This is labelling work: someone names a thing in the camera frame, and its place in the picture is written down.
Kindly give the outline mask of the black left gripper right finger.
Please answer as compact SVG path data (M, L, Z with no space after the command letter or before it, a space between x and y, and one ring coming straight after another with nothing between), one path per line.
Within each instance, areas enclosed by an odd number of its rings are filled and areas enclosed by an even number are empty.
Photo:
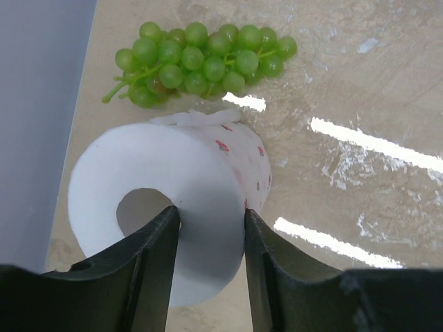
M340 271L245 213L254 331L441 331L442 269Z

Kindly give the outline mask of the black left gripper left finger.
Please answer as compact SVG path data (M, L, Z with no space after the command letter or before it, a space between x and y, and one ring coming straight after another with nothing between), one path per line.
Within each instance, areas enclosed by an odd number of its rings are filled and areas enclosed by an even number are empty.
M164 331L180 218L165 208L67 272L1 266L2 331Z

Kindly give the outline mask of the floral paper roll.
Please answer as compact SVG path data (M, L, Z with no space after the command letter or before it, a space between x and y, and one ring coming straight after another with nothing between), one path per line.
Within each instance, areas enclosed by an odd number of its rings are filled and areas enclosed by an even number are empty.
M259 212L271 189L260 137L240 110L195 110L106 131L78 159L68 215L91 257L123 237L117 208L130 192L157 190L177 207L181 229L170 306L213 298L236 275L244 254L246 209Z

